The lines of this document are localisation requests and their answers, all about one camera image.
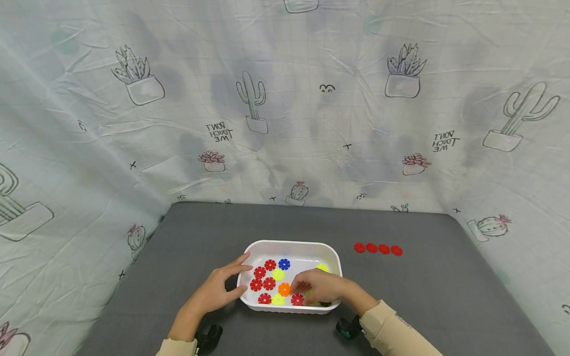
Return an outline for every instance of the hand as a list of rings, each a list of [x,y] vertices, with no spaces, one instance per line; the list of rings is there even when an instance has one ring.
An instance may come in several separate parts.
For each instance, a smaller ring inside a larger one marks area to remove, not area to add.
[[[348,279],[315,268],[295,276],[291,293],[306,293],[312,289],[313,292],[305,298],[305,305],[332,302],[345,297],[350,283]]]
[[[186,342],[192,341],[204,315],[223,308],[238,299],[247,290],[247,286],[242,285],[228,292],[225,284],[231,276],[253,268],[253,266],[242,264],[249,255],[250,253],[246,252],[232,263],[212,271],[210,277],[180,308],[168,333],[168,338]]]
[[[359,316],[378,305],[358,284],[317,268],[299,273],[291,283],[291,293],[306,293],[310,289],[313,292],[305,297],[305,305],[344,299]]]

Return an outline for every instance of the pink succulent drawing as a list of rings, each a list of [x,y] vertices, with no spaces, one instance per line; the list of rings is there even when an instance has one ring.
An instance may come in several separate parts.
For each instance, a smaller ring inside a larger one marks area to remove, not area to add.
[[[218,154],[217,152],[206,151],[204,154],[199,155],[199,161],[204,163],[224,163],[225,155]]]
[[[14,335],[16,335],[16,333],[18,332],[17,328],[14,330],[8,331],[8,326],[9,326],[9,323],[6,322],[0,328],[0,350],[2,350],[4,347],[6,347],[8,345],[8,343],[10,342],[10,340],[12,340]]]
[[[405,156],[402,163],[406,166],[418,165],[424,168],[427,168],[428,165],[431,165],[431,163],[428,162],[426,158],[422,157],[420,153],[414,153],[411,156]]]

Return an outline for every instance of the potted plant drawing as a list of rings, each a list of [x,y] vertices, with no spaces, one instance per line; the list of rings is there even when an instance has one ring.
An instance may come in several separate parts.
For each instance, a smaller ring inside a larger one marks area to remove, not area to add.
[[[145,57],[135,57],[127,45],[119,48],[117,59],[121,68],[113,68],[111,72],[127,87],[127,92],[135,105],[145,105],[164,97],[164,87],[150,74],[150,64]]]
[[[17,328],[8,331],[9,326],[6,322],[0,327],[0,356],[22,356],[30,344],[30,337],[18,333]]]
[[[304,197],[307,196],[309,188],[305,187],[304,181],[297,181],[297,184],[291,189],[291,195],[285,198],[285,202],[293,206],[303,206],[305,205]]]
[[[419,153],[405,156],[402,163],[404,164],[404,169],[402,170],[404,175],[422,173],[429,165],[431,165],[431,163]]]
[[[284,0],[290,14],[307,13],[319,7],[319,0]]]
[[[259,133],[267,133],[267,121],[264,118],[259,117],[257,107],[265,103],[265,87],[260,81],[257,86],[257,93],[255,92],[255,87],[253,86],[253,81],[248,72],[243,72],[243,86],[239,81],[236,82],[235,87],[238,89],[239,97],[244,103],[246,103],[250,108],[251,116],[246,116],[247,127],[251,131]]]
[[[520,140],[523,139],[522,136],[515,134],[523,121],[542,120],[547,117],[558,104],[560,96],[553,96],[544,104],[542,109],[537,109],[545,91],[546,83],[540,81],[533,85],[522,102],[516,102],[520,97],[519,92],[511,94],[503,106],[503,113],[509,117],[507,124],[505,124],[501,131],[490,130],[483,140],[483,146],[505,152],[514,150],[519,145]]]
[[[206,151],[199,155],[199,161],[204,162],[204,168],[208,172],[223,172],[226,170],[226,165],[224,165],[224,154],[218,154],[217,152]]]
[[[479,242],[489,241],[490,236],[503,236],[508,232],[507,224],[512,223],[511,219],[499,214],[499,216],[489,216],[483,220],[476,222],[471,220],[467,223],[467,227],[475,239]]]
[[[388,81],[384,92],[388,97],[415,98],[420,93],[420,77],[427,59],[423,62],[417,57],[418,44],[404,45],[400,55],[388,57]]]
[[[127,233],[127,243],[131,248],[131,257],[137,260],[146,243],[146,229],[142,225],[134,224]]]
[[[54,213],[45,205],[35,202],[23,207],[9,195],[18,186],[18,177],[0,163],[0,236],[11,241],[20,241],[53,219]]]

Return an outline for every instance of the left hand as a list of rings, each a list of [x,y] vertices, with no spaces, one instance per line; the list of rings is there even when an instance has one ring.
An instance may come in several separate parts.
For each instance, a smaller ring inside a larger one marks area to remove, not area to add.
[[[250,253],[246,252],[232,263],[212,271],[210,277],[180,308],[176,319],[174,319],[174,324],[170,328],[168,338],[186,342],[192,341],[204,315],[223,308],[247,290],[247,286],[242,285],[228,292],[225,284],[231,276],[253,268],[253,266],[242,264],[249,255]]]

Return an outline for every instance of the gray table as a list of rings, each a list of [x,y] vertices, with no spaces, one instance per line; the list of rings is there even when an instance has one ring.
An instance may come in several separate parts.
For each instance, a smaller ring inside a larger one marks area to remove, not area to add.
[[[553,355],[447,215],[213,203],[172,206],[77,355],[154,355],[211,270],[261,239],[329,244],[345,277],[384,299],[444,355]],[[357,242],[399,245],[404,254],[356,253]],[[237,301],[203,326],[224,328],[213,355],[378,355],[364,337],[348,341],[335,331],[340,317],[353,316],[343,304],[309,316],[253,312]]]

